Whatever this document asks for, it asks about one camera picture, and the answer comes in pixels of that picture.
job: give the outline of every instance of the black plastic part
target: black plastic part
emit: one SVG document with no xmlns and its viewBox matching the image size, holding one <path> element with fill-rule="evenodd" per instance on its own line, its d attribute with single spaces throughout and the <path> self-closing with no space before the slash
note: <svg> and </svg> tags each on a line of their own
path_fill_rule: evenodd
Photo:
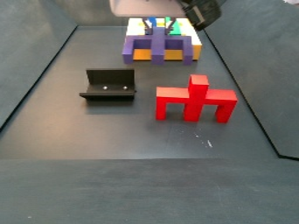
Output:
<svg viewBox="0 0 299 224">
<path fill-rule="evenodd" d="M 88 91 L 79 96 L 91 101 L 133 100 L 136 92 L 135 69 L 87 69 Z"/>
<path fill-rule="evenodd" d="M 189 5 L 183 8 L 185 17 L 196 31 L 208 27 L 220 17 L 220 5 L 216 0 L 192 0 Z"/>
</svg>

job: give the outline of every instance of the red block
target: red block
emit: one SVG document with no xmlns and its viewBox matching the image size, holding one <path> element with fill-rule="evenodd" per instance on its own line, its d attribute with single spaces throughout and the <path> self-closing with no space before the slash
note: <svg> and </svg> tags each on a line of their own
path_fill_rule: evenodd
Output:
<svg viewBox="0 0 299 224">
<path fill-rule="evenodd" d="M 207 75 L 192 74 L 188 87 L 156 88 L 156 112 L 157 120 L 165 119 L 167 103 L 184 103 L 183 120 L 197 122 L 203 105 L 217 105 L 215 116 L 219 123 L 225 123 L 238 103 L 233 90 L 208 89 Z"/>
</svg>

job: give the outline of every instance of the purple block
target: purple block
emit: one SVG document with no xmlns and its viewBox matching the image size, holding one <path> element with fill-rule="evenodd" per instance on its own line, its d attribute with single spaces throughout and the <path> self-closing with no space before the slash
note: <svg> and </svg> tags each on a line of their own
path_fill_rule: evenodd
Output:
<svg viewBox="0 0 299 224">
<path fill-rule="evenodd" d="M 164 50 L 181 50 L 183 64 L 192 63 L 192 37 L 164 35 L 164 27 L 153 27 L 153 34 L 125 36 L 123 59 L 125 64 L 133 63 L 135 49 L 151 49 L 152 64 L 164 63 Z"/>
<path fill-rule="evenodd" d="M 133 54 L 135 54 L 135 36 L 127 36 L 123 48 L 123 59 L 125 64 L 133 63 Z"/>
<path fill-rule="evenodd" d="M 192 37 L 184 36 L 181 48 L 183 64 L 185 66 L 192 64 Z"/>
<path fill-rule="evenodd" d="M 164 63 L 164 28 L 153 27 L 153 35 L 152 35 L 152 64 L 161 65 Z"/>
</svg>

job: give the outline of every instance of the black bracket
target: black bracket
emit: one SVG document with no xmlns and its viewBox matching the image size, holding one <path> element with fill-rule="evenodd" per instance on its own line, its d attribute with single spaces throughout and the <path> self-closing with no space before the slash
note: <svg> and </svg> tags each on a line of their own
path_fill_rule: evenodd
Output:
<svg viewBox="0 0 299 224">
<path fill-rule="evenodd" d="M 88 90 L 79 96 L 87 100 L 133 100 L 136 93 L 135 69 L 87 69 Z"/>
</svg>

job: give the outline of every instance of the green block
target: green block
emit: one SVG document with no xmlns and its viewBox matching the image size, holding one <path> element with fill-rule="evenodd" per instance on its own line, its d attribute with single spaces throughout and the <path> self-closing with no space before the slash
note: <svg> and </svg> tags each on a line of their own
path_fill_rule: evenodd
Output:
<svg viewBox="0 0 299 224">
<path fill-rule="evenodd" d="M 171 21 L 171 18 L 165 17 L 164 18 L 164 23 L 167 23 L 169 21 Z M 181 30 L 180 30 L 180 26 L 179 26 L 177 21 L 175 21 L 173 24 L 172 24 L 172 30 L 169 32 L 169 35 L 181 35 Z"/>
</svg>

